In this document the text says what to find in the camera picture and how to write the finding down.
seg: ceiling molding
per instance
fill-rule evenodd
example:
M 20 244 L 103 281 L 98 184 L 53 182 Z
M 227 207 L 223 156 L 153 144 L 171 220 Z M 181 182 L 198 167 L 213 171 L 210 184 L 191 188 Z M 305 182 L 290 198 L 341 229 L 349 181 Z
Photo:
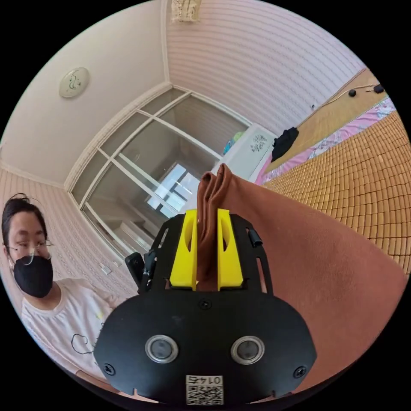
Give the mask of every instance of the ceiling molding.
M 13 167 L 13 166 L 5 163 L 2 160 L 0 160 L 0 168 L 3 169 L 4 171 L 15 174 L 19 177 L 23 177 L 24 179 L 29 179 L 29 180 L 32 180 L 32 181 L 35 181 L 35 182 L 41 183 L 41 184 L 51 185 L 52 187 L 56 187 L 56 188 L 60 188 L 60 189 L 64 190 L 63 184 L 59 184 L 55 181 L 42 179 L 41 177 L 38 177 L 38 176 L 35 176 L 33 174 L 27 173 L 26 171 L 20 170 L 19 168 Z
M 163 54 L 164 79 L 170 81 L 167 52 L 167 6 L 168 0 L 161 0 L 160 30 L 161 30 L 161 52 Z
M 143 93 L 130 104 L 124 107 L 120 112 L 118 112 L 90 141 L 84 151 L 81 153 L 74 166 L 70 170 L 66 181 L 64 182 L 64 189 L 70 191 L 81 173 L 83 172 L 87 163 L 91 160 L 93 155 L 96 153 L 97 149 L 108 139 L 108 137 L 125 121 L 127 121 L 136 111 L 147 104 L 149 101 L 155 99 L 160 94 L 169 90 L 172 84 L 168 81 L 160 83 L 159 85 L 151 88 L 147 92 Z

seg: black hair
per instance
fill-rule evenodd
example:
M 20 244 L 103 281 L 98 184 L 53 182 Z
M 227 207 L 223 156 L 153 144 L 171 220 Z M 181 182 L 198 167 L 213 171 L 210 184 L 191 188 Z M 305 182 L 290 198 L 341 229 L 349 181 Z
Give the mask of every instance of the black hair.
M 3 236 L 3 244 L 7 249 L 7 253 L 9 253 L 9 232 L 10 232 L 10 221 L 12 217 L 21 212 L 26 213 L 33 213 L 37 219 L 39 220 L 40 225 L 42 226 L 42 230 L 47 240 L 47 228 L 46 223 L 44 221 L 44 217 L 42 212 L 39 210 L 37 206 L 31 204 L 29 197 L 26 196 L 24 193 L 17 193 L 13 197 L 9 198 L 6 202 L 6 205 L 3 209 L 3 215 L 1 218 L 1 234 Z

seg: yellow plastic part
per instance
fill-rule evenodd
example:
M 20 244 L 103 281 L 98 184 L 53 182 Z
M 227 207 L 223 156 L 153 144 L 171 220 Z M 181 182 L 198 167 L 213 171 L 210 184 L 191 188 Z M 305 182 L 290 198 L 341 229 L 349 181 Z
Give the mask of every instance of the yellow plastic part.
M 197 285 L 197 210 L 187 210 L 181 230 L 179 245 L 170 275 L 173 287 Z
M 240 287 L 243 283 L 230 213 L 222 208 L 217 210 L 217 272 L 218 291 L 221 287 Z

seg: white t-shirt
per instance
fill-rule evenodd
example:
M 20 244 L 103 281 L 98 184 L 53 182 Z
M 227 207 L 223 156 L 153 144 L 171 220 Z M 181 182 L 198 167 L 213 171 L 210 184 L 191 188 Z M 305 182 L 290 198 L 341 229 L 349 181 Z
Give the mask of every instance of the white t-shirt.
M 61 301 L 45 311 L 23 300 L 21 319 L 38 345 L 56 363 L 76 374 L 105 380 L 93 350 L 106 318 L 126 300 L 94 288 L 86 280 L 66 278 L 56 281 Z

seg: woman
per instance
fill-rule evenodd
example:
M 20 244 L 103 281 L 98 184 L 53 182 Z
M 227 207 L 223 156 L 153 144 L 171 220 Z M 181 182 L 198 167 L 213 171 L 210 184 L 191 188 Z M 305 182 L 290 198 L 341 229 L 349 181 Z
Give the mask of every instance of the woman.
M 24 296 L 21 320 L 31 336 L 68 371 L 120 393 L 107 383 L 93 349 L 104 321 L 125 298 L 96 289 L 82 279 L 53 281 L 52 244 L 45 220 L 24 194 L 7 201 L 1 230 L 3 251 Z

